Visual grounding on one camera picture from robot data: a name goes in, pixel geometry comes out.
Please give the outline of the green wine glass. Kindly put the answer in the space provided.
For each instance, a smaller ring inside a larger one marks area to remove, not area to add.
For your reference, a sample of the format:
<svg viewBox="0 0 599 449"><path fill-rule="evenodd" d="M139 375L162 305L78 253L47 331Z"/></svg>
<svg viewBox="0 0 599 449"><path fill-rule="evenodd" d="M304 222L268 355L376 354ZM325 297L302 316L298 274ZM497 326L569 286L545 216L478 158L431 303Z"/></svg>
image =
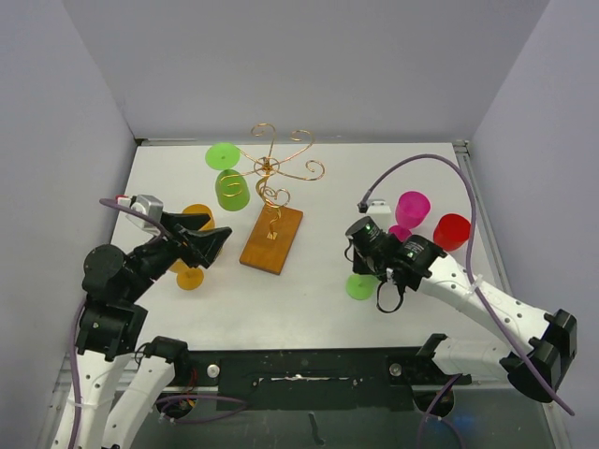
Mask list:
<svg viewBox="0 0 599 449"><path fill-rule="evenodd" d="M250 202L247 182L235 169L240 159L240 149L229 142L212 145L205 155L207 166L218 172L214 189L219 206L226 211L243 210Z"/></svg>
<svg viewBox="0 0 599 449"><path fill-rule="evenodd" d="M355 300L369 299L378 284L372 275L351 274L345 282L345 292Z"/></svg>

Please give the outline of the green wine glass front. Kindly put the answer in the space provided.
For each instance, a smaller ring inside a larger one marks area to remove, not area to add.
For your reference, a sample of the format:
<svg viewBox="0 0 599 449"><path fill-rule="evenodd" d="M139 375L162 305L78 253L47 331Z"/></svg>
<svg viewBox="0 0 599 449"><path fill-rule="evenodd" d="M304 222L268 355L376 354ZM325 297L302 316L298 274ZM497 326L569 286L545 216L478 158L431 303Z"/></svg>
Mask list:
<svg viewBox="0 0 599 449"><path fill-rule="evenodd" d="M345 282L345 292L355 300L369 299L378 284L372 275L351 274Z"/></svg>

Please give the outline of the magenta wine glass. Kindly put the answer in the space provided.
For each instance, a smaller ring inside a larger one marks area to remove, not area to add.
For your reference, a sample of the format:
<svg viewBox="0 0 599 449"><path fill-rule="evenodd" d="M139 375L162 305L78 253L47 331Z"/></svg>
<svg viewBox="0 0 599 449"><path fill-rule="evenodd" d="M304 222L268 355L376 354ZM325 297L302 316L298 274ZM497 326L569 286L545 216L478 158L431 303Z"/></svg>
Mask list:
<svg viewBox="0 0 599 449"><path fill-rule="evenodd" d="M422 224L431 210L429 199L417 191L403 193L395 209L396 224L388 229L399 241L406 241L412 230Z"/></svg>

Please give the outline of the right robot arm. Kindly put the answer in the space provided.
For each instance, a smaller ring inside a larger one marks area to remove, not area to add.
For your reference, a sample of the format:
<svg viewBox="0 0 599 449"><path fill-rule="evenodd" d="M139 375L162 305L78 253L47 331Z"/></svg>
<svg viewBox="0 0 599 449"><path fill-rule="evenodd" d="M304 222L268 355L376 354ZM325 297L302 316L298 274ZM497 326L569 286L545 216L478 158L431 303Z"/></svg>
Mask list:
<svg viewBox="0 0 599 449"><path fill-rule="evenodd" d="M354 251L353 270L444 302L494 334L496 341L430 338L416 360L430 383L446 375L470 375L509 382L524 396L549 403L577 355L577 319L530 306L468 273L432 241L412 235L400 241L369 216L345 232Z"/></svg>

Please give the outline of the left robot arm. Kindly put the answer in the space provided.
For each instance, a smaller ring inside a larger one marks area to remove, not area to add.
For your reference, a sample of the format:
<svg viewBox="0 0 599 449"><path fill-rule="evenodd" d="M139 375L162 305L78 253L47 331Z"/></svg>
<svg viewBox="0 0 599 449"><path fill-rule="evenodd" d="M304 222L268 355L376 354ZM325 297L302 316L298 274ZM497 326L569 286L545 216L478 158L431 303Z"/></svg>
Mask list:
<svg viewBox="0 0 599 449"><path fill-rule="evenodd" d="M178 260L209 268L232 233L228 226L204 229L207 214L120 210L139 219L139 228L152 237L130 253L100 245L84 260L86 297L72 327L71 387L54 448L130 447L164 388L187 379L187 344L157 337L129 386L116 394L148 313L138 300Z"/></svg>

